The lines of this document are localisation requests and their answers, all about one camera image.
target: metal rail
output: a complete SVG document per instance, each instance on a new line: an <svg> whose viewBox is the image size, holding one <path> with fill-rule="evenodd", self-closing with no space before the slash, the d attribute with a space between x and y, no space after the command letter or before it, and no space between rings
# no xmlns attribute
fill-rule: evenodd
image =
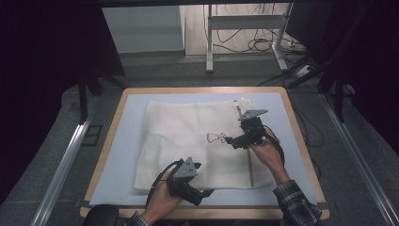
<svg viewBox="0 0 399 226"><path fill-rule="evenodd" d="M399 218L396 214L390 199L385 193L384 188L375 178L371 169L367 165L361 151L350 135L344 123L341 123L338 117L335 115L333 106L334 104L331 102L327 94L320 94L320 98L323 100L323 103L326 107L328 115L331 117L332 122L335 125L341 139L343 140L344 145L352 156L352 159L359 170L361 177L363 178L364 183L369 189L373 199L375 200L376 205L378 206L382 216L387 222L389 226L399 225Z"/></svg>
<svg viewBox="0 0 399 226"><path fill-rule="evenodd" d="M94 114L94 106L98 102L98 97L94 96L91 98L88 104L88 118L87 120L76 127L75 132L73 133L70 144L68 145L67 150L64 153L64 156L59 163L58 168L56 169L56 173L51 181L47 191L40 203L38 211L36 212L32 223L32 226L40 226L46 225L47 220L49 219L53 208L56 204L56 200L58 199L59 193L64 186L65 180L68 176L68 173L71 169L74 158L76 157L76 153L79 150L79 147L82 143L82 140L85 136L85 133L90 125L91 119Z"/></svg>

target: wooden border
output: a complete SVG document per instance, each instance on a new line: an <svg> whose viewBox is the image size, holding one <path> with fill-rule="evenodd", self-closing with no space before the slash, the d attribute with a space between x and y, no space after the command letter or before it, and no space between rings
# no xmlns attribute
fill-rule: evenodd
<svg viewBox="0 0 399 226"><path fill-rule="evenodd" d="M299 129L299 125L296 121L295 113L291 106L290 99L284 88L281 87L210 87L210 88L143 88L143 89L126 89L118 105L117 111L112 120L111 127L109 128L108 135L103 146L100 158L98 160L96 169L94 170L93 176L91 178L90 184L88 186L88 192L85 196L85 201L89 202L94 189L100 180L101 174L104 170L106 158L111 150L111 145L114 140L115 134L117 132L118 125L120 123L120 118L129 95L134 94L179 94L179 93L256 93L256 92L278 92L281 95L282 101L284 103L285 109L287 110L288 118L292 125L293 131L295 133L296 142L298 144L299 150L302 154L303 161L305 163L306 170L310 176L311 186L314 191L315 198L318 203L325 204L326 199L323 195L322 189L320 187L319 181L317 180L316 173L314 171L311 158L306 148L305 142L303 140L302 134ZM129 218L135 211L141 213L143 208L135 209L120 209L121 218ZM89 208L82 207L80 214L85 217L89 211ZM322 208L321 219L326 219L329 217L329 210L327 206ZM247 219L279 219L282 218L282 213L279 209L272 208L245 208L245 209L218 209L218 208L178 208L168 218L191 218L191 219L227 219L227 218L247 218Z"/></svg>

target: dark curtain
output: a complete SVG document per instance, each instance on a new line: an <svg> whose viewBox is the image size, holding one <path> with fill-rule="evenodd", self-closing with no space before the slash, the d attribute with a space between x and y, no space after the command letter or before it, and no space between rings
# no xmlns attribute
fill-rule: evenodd
<svg viewBox="0 0 399 226"><path fill-rule="evenodd" d="M3 202L51 129L62 93L81 76L123 75L123 68L97 7L7 1L0 6L0 32Z"/></svg>

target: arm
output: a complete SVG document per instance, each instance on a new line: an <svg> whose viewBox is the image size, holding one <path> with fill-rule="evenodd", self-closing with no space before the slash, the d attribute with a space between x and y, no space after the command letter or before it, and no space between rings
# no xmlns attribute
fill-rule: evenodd
<svg viewBox="0 0 399 226"><path fill-rule="evenodd" d="M166 217L172 213L174 209L176 209L182 199L180 197L170 196L168 192L168 185L165 182L167 177L168 172L164 174L161 181L156 186L152 198L141 216L138 214L138 212L135 212L135 214L129 218L124 225L153 225L153 223L155 223L157 220Z"/></svg>
<svg viewBox="0 0 399 226"><path fill-rule="evenodd" d="M266 132L279 142L272 131L266 129ZM296 182L290 179L274 144L270 140L265 140L261 145L248 147L272 172L277 184L273 192L276 194L279 207L288 225L316 224L321 216L320 208L311 204Z"/></svg>

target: white board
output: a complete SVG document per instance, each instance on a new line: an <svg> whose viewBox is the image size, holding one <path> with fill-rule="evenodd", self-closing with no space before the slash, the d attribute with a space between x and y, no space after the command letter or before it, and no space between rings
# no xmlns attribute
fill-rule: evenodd
<svg viewBox="0 0 399 226"><path fill-rule="evenodd" d="M143 206L147 193L134 189L136 163L140 155L142 127L148 101L167 103L220 102L250 99L256 109L267 109L260 116L281 141L285 153L285 168L308 200L316 203L310 177L284 103L278 92L273 93L190 93L190 94L135 94L129 95L120 118L109 156L101 178L94 190L90 205L115 204ZM271 186L256 189L219 189L202 200L201 206L275 206L278 205ZM192 205L183 201L181 205Z"/></svg>

